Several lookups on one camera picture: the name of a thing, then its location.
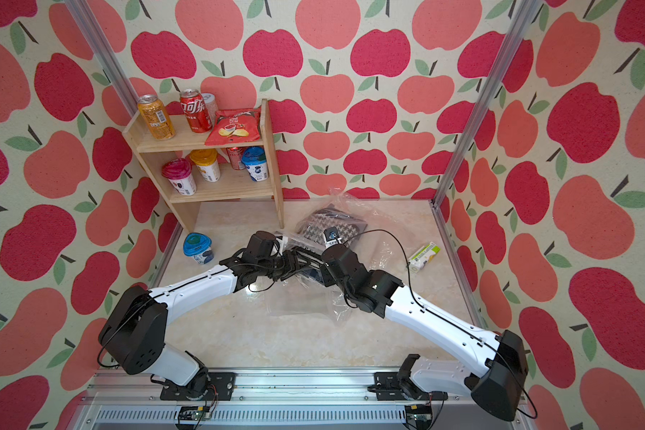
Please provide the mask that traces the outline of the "clear plastic vacuum bag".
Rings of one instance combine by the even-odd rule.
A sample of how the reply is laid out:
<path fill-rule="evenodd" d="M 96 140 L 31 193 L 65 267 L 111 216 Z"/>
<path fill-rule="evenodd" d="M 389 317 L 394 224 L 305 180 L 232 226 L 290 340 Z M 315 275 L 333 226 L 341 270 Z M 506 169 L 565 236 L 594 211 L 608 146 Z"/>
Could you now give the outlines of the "clear plastic vacuum bag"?
<path fill-rule="evenodd" d="M 408 284 L 417 238 L 398 215 L 347 193 L 331 195 L 281 231 L 286 278 L 267 294 L 272 316 L 313 315 L 335 324 L 354 310 L 384 317 Z"/>

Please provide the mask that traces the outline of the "houndstooth black white scarf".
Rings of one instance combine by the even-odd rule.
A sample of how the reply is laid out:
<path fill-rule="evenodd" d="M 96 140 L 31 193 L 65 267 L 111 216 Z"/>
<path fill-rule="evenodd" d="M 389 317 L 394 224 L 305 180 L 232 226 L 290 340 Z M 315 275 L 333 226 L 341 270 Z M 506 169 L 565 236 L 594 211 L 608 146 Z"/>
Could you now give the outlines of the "houndstooth black white scarf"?
<path fill-rule="evenodd" d="M 336 229 L 338 235 L 331 240 L 331 243 L 343 244 L 347 247 L 354 247 L 360 239 L 360 234 L 367 229 L 367 223 L 362 218 L 337 209 L 329 205 L 312 212 L 297 225 L 297 234 L 304 239 L 316 243 L 321 247 L 328 245 L 328 229 Z"/>

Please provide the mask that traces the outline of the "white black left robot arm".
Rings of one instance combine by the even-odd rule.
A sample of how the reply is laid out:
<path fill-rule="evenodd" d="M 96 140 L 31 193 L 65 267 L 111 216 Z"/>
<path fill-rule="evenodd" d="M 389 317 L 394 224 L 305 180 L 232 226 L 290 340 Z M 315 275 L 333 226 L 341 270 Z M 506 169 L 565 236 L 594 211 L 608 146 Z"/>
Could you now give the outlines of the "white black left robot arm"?
<path fill-rule="evenodd" d="M 247 247 L 202 274 L 153 290 L 127 290 L 100 331 L 101 351 L 109 353 L 127 374 L 159 376 L 197 398 L 210 385 L 209 371 L 198 358 L 166 341 L 168 326 L 261 277 L 284 281 L 311 267 L 304 251 L 297 247 L 283 251 L 280 238 L 260 230 Z"/>

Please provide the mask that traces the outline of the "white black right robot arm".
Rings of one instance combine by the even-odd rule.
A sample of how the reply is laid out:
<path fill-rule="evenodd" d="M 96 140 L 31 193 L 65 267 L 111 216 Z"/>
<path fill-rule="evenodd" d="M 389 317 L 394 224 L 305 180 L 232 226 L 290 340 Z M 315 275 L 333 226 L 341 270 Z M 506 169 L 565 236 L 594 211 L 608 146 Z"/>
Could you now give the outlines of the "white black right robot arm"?
<path fill-rule="evenodd" d="M 383 270 L 368 270 L 335 228 L 322 233 L 324 284 L 338 286 L 358 310 L 415 331 L 457 358 L 469 370 L 460 386 L 493 417 L 512 422 L 529 373 L 522 338 L 512 331 L 478 328 L 434 306 L 415 293 L 409 282 Z M 522 412 L 529 419 L 538 417 Z"/>

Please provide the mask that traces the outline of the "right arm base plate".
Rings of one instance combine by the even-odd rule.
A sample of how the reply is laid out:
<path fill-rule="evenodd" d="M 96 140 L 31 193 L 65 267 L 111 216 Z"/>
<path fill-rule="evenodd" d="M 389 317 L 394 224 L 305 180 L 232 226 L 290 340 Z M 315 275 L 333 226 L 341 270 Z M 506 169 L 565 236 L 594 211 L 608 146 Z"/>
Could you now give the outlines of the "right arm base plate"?
<path fill-rule="evenodd" d="M 378 401 L 446 401 L 446 392 L 424 392 L 408 376 L 398 372 L 377 372 L 374 383 L 367 390 L 376 396 Z"/>

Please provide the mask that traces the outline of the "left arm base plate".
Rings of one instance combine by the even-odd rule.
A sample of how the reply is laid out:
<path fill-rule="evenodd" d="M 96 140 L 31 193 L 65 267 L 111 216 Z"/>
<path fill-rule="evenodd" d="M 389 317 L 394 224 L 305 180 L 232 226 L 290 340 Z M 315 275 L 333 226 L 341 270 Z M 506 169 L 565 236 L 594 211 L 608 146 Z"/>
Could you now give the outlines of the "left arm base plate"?
<path fill-rule="evenodd" d="M 170 380 L 163 382 L 162 401 L 230 401 L 236 385 L 236 373 L 208 372 L 201 369 L 186 386 Z"/>

